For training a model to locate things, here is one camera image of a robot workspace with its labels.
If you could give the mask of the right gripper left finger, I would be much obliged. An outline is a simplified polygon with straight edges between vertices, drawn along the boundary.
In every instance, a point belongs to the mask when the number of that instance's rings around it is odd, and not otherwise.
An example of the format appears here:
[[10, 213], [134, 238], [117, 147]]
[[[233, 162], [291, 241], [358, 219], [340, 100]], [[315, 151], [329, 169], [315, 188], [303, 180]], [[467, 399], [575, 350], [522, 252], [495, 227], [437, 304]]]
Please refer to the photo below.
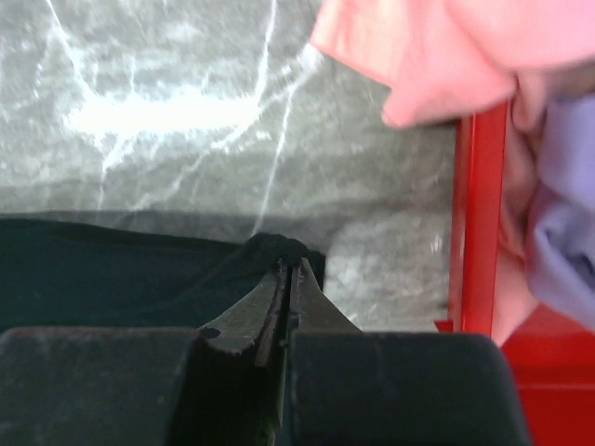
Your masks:
[[288, 270], [282, 262], [200, 330], [200, 445], [272, 445], [282, 424]]

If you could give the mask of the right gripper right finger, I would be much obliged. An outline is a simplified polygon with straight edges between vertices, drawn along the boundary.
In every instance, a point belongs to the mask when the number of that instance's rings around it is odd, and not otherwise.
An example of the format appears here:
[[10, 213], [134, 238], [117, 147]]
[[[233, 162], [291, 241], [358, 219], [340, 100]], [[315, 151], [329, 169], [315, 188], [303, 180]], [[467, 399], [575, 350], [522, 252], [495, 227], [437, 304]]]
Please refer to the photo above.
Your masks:
[[361, 331], [324, 295], [308, 259], [293, 269], [288, 314], [288, 435], [293, 445], [334, 445], [353, 380], [346, 349]]

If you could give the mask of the black t shirt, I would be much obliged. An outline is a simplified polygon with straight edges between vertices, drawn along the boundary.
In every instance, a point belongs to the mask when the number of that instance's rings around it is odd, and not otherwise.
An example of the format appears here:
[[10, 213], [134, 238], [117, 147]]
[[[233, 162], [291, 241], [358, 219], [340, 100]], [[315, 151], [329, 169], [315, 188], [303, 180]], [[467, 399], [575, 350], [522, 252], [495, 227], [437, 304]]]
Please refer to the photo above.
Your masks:
[[279, 264], [325, 257], [282, 235], [245, 243], [113, 230], [50, 220], [1, 222], [1, 328], [200, 327]]

